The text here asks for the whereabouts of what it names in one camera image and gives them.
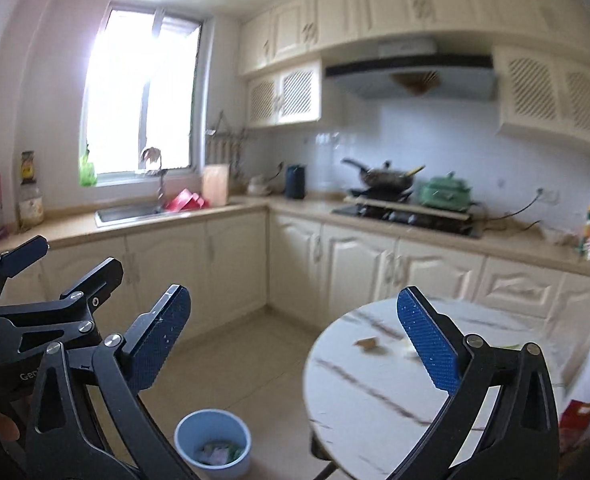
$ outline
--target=window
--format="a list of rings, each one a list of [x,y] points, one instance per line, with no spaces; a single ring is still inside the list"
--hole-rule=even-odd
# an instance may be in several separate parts
[[[144,169],[139,154],[149,146],[162,151],[165,168],[191,166],[200,32],[201,23],[163,9],[111,9],[86,85],[82,140],[98,174],[136,174]]]

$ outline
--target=blue trash bin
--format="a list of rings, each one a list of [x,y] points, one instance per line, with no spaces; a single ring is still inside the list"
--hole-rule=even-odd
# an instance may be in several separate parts
[[[206,465],[197,461],[198,451],[209,442],[233,442],[243,449],[241,456],[226,465]],[[192,468],[212,480],[241,478],[251,465],[251,433],[241,418],[223,410],[199,410],[182,418],[175,428],[177,453]]]

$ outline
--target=beige countertop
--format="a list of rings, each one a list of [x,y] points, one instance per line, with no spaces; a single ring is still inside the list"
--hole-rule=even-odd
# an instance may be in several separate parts
[[[493,232],[486,231],[480,239],[467,238],[419,227],[392,224],[377,220],[352,218],[332,214],[332,209],[345,205],[343,202],[324,200],[288,200],[283,197],[250,198],[233,196],[231,205],[203,211],[185,212],[171,217],[155,218],[111,227],[98,228],[94,213],[77,214],[66,218],[47,220],[26,233],[11,235],[2,241],[0,252],[11,250],[34,236],[41,235],[53,249],[86,242],[94,242],[115,236],[124,236],[152,229],[175,226],[182,223],[225,218],[243,212],[269,209],[319,222],[356,228],[374,234],[400,237],[425,244],[442,246],[460,251],[484,254],[522,262],[549,269],[573,272],[590,276],[590,263],[583,261],[570,247],[559,247],[545,243],[538,232]]]

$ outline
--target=gas stove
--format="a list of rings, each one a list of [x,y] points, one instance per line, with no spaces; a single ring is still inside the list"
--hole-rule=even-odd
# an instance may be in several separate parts
[[[351,205],[335,209],[332,212],[344,216],[406,224],[471,238],[481,238],[482,235],[481,229],[476,227],[472,215],[414,205],[408,203],[410,195],[395,202],[371,199],[363,195],[355,196],[354,193],[351,195],[345,198],[345,202],[349,202]]]

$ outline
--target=round table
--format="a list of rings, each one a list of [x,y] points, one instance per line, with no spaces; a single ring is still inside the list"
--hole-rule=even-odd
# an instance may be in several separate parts
[[[558,415],[564,387],[551,344],[520,316],[461,301],[430,300],[464,334],[492,346],[538,343],[548,364]],[[376,337],[365,351],[355,342]],[[468,459],[482,436],[499,387],[490,388],[454,463]],[[371,303],[336,320],[317,339],[304,368],[304,402],[316,439],[356,480],[385,480],[422,437],[448,394],[433,385],[397,317],[396,299]]]

